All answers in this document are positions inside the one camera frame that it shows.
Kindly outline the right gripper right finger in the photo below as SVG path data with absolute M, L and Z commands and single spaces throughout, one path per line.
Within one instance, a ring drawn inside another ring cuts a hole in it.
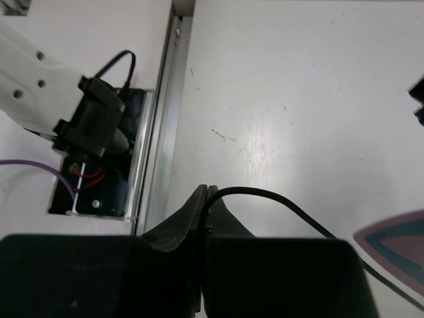
M 210 237 L 254 238 L 254 235 L 228 210 L 223 198 L 219 198 L 205 212 L 205 239 Z

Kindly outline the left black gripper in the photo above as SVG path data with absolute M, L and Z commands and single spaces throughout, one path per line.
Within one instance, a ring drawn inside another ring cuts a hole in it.
M 413 86 L 408 90 L 409 96 L 418 104 L 419 108 L 414 111 L 414 115 L 417 118 L 421 126 L 424 126 L 424 78 L 421 77 Z

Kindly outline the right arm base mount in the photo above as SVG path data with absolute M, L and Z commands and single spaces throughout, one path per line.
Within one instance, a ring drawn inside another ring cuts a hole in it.
M 114 87 L 102 77 L 126 55 L 131 57 L 127 78 Z M 135 53 L 123 50 L 93 77 L 81 79 L 83 97 L 74 116 L 54 129 L 53 148 L 64 155 L 60 173 L 69 184 L 57 183 L 49 214 L 124 216 L 146 97 L 144 90 L 131 87 L 135 66 Z

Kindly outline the blue pink cat-ear headphones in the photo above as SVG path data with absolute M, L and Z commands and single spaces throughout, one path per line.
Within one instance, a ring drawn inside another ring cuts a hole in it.
M 368 225 L 355 242 L 381 267 L 423 295 L 423 211 L 402 213 Z

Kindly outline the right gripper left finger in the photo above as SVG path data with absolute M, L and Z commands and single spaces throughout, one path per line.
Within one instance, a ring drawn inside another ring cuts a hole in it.
M 201 210 L 207 198 L 207 186 L 197 186 L 187 201 L 153 229 L 139 236 L 142 245 L 158 253 L 173 252 L 199 227 Z

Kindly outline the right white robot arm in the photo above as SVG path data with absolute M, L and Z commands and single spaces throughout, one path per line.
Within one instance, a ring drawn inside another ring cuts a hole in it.
M 1 236 L 132 235 L 156 92 L 136 87 L 131 49 L 100 57 L 78 44 L 84 70 L 42 34 L 1 18 Z

